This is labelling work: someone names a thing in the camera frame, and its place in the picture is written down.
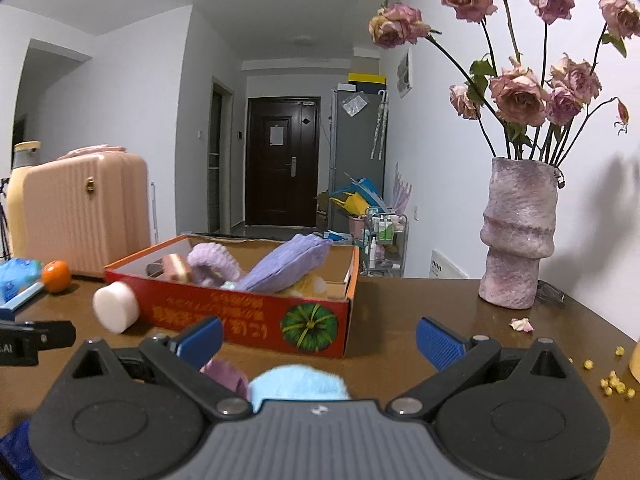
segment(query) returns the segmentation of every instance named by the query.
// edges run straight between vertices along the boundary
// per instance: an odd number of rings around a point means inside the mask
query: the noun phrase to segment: pink suitcase
[[[145,161],[116,146],[74,150],[24,181],[27,257],[79,276],[149,247]]]

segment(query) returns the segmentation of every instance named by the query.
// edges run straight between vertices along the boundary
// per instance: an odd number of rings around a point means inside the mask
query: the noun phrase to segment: dark blue cloth
[[[29,421],[0,438],[0,453],[13,466],[20,480],[43,480],[29,446]]]

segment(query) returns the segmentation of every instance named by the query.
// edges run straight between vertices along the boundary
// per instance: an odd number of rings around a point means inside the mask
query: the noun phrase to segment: refrigerator
[[[355,180],[367,177],[380,196],[385,183],[385,150],[378,160],[382,131],[380,131],[373,160],[370,158],[378,121],[378,107],[382,96],[365,94],[368,104],[351,117],[342,106],[354,92],[334,91],[332,101],[331,145],[329,151],[329,195],[351,183],[347,174]],[[329,202],[328,228],[338,233],[349,232],[349,219],[340,206]]]

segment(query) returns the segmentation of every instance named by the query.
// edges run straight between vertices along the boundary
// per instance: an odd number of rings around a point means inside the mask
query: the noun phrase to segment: white logo
[[[313,413],[315,416],[323,416],[325,413],[329,413],[329,408],[323,406],[322,404],[318,404],[318,407],[313,408],[311,410],[311,413]]]

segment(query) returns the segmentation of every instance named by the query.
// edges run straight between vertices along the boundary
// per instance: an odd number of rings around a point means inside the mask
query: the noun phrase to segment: cardboard box
[[[221,290],[146,276],[148,264],[166,254],[186,256],[202,242],[226,246],[244,272],[281,243],[183,235],[106,266],[105,280],[127,283],[138,299],[140,318],[161,328],[183,330],[214,315],[222,320],[225,340],[231,343],[324,357],[344,355],[358,278],[358,248],[332,246],[324,265],[316,269],[327,284],[327,300]],[[311,323],[303,327],[302,322],[291,322],[297,318]],[[322,325],[316,327],[313,321],[319,319]]]

